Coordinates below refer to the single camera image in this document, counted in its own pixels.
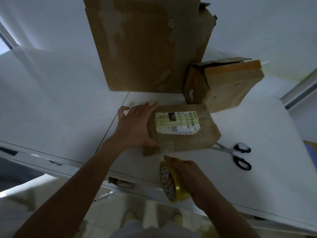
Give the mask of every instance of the tape roll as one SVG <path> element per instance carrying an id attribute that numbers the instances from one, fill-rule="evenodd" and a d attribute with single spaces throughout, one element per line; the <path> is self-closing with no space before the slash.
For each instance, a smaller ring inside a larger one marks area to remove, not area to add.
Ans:
<path id="1" fill-rule="evenodd" d="M 186 200 L 191 196 L 180 172 L 166 161 L 160 163 L 159 173 L 163 190 L 170 202 Z"/>

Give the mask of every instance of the yellow shoe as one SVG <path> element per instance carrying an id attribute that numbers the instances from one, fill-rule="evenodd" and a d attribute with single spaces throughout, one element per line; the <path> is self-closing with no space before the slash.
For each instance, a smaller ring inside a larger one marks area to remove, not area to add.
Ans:
<path id="1" fill-rule="evenodd" d="M 136 219 L 135 214 L 133 212 L 128 212 L 123 220 L 123 225 L 125 225 L 125 223 L 127 223 L 129 220 L 133 220 Z"/>
<path id="2" fill-rule="evenodd" d="M 176 214 L 173 218 L 173 221 L 183 227 L 183 216 L 181 214 Z"/>

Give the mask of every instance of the hand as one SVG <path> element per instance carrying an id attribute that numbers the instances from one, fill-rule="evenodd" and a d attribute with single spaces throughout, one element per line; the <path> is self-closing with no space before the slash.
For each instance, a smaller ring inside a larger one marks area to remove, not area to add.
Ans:
<path id="1" fill-rule="evenodd" d="M 149 137 L 146 128 L 149 116 L 157 106 L 158 102 L 151 106 L 149 103 L 134 106 L 127 115 L 123 111 L 128 110 L 129 107 L 119 108 L 119 122 L 112 137 L 118 141 L 118 145 L 122 146 L 123 150 L 141 145 L 159 148 L 159 145 Z"/>
<path id="2" fill-rule="evenodd" d="M 211 191 L 216 188 L 198 165 L 191 160 L 178 160 L 167 155 L 164 159 L 180 172 L 195 205 L 200 209 L 208 205 L 204 203 L 206 196 L 212 195 Z"/>

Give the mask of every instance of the small cardboard box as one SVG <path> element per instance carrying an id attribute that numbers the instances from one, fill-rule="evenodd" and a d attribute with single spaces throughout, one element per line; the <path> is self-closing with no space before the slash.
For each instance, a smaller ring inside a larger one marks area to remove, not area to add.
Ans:
<path id="1" fill-rule="evenodd" d="M 189 68 L 184 96 L 188 104 L 204 103 L 211 113 L 238 106 L 264 74 L 260 60 L 228 58 L 193 63 Z"/>
<path id="2" fill-rule="evenodd" d="M 84 0 L 112 91 L 183 93 L 216 16 L 200 0 Z"/>
<path id="3" fill-rule="evenodd" d="M 161 134 L 156 131 L 155 113 L 192 111 L 197 113 L 201 128 L 195 135 Z M 159 143 L 162 148 L 153 149 L 144 147 L 144 156 L 212 148 L 220 138 L 219 129 L 212 120 L 212 117 L 204 104 L 158 106 L 149 117 L 147 122 L 147 132 L 151 139 Z"/>

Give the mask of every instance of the person's right hand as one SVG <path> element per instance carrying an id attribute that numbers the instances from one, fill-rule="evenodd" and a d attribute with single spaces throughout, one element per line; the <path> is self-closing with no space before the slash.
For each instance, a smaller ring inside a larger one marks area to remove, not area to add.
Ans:
<path id="1" fill-rule="evenodd" d="M 215 188 L 212 182 L 194 161 L 178 160 L 167 155 L 164 155 L 164 159 L 180 172 L 195 205 L 203 209 L 206 196 L 212 195 L 210 192 Z"/>

